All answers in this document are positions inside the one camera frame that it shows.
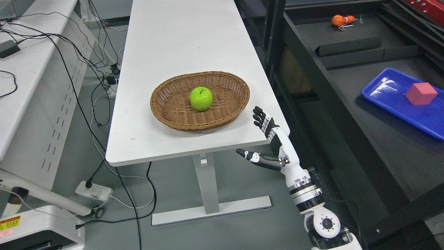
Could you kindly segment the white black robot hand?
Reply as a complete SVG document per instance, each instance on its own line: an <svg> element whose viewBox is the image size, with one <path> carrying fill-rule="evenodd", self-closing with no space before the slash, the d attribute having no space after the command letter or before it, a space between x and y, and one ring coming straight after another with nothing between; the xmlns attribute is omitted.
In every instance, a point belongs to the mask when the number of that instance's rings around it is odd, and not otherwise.
<svg viewBox="0 0 444 250"><path fill-rule="evenodd" d="M285 134L275 124L273 117L258 106L253 109L254 125L260 128L271 146L272 154L236 149L236 153L256 166L279 171L285 176L287 187L292 193L314 185L309 172L300 166L298 154Z"/></svg>

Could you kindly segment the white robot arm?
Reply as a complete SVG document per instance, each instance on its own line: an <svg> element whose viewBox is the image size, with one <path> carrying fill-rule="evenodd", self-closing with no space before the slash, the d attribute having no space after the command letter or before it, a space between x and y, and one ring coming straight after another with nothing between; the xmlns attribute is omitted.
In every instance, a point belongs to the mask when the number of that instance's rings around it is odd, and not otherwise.
<svg viewBox="0 0 444 250"><path fill-rule="evenodd" d="M289 187L291 198L301 215L313 250L361 250L357 237L338 216L325 208L320 177L314 168L306 170L309 177L296 180Z"/></svg>

